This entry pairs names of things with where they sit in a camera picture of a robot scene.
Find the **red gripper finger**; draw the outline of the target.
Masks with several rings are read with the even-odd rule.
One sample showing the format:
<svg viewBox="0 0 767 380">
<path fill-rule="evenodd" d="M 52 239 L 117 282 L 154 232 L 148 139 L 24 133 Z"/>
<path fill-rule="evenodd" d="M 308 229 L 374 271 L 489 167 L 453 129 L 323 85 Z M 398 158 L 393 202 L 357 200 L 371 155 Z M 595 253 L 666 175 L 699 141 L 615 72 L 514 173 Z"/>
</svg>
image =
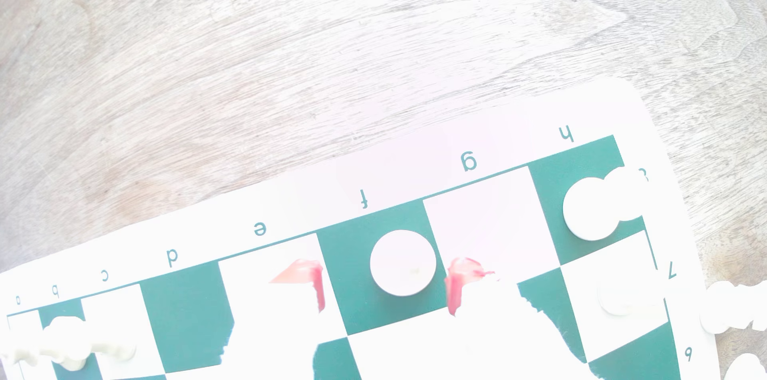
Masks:
<svg viewBox="0 0 767 380">
<path fill-rule="evenodd" d="M 324 268 L 296 259 L 283 270 L 224 279 L 234 319 L 221 355 L 223 379 L 315 379 L 327 307 Z"/>
<path fill-rule="evenodd" d="M 446 276 L 448 346 L 460 379 L 598 379 L 516 283 L 455 258 Z"/>
</svg>

